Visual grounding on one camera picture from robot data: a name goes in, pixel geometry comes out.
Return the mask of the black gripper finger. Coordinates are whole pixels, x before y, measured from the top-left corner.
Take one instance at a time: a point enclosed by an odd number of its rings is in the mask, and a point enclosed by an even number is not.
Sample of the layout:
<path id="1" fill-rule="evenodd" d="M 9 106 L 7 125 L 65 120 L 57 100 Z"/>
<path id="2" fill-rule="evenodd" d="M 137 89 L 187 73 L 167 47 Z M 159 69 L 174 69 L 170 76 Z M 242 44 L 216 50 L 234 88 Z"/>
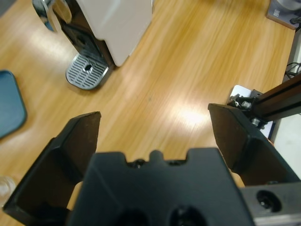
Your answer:
<path id="1" fill-rule="evenodd" d="M 96 152 L 101 114 L 74 117 L 45 146 L 3 206 L 25 226 L 64 226 L 75 186 Z"/>
<path id="2" fill-rule="evenodd" d="M 300 179 L 269 140 L 237 108 L 209 104 L 214 137 L 227 166 L 246 186 Z"/>

